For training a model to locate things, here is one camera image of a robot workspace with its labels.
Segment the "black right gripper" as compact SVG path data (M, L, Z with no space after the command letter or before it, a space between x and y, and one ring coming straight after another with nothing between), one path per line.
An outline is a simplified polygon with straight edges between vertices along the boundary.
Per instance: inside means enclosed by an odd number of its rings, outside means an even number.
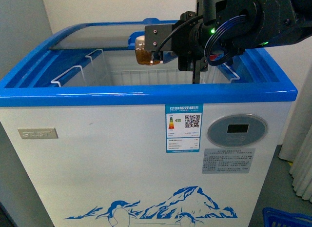
M193 72L192 84L199 84L200 72L207 67L208 60L214 62L229 54L218 41L207 50L207 42L216 40L216 26L215 20L205 24L203 19L203 15L192 11L183 13L173 25L170 38L171 50L178 56L178 69Z

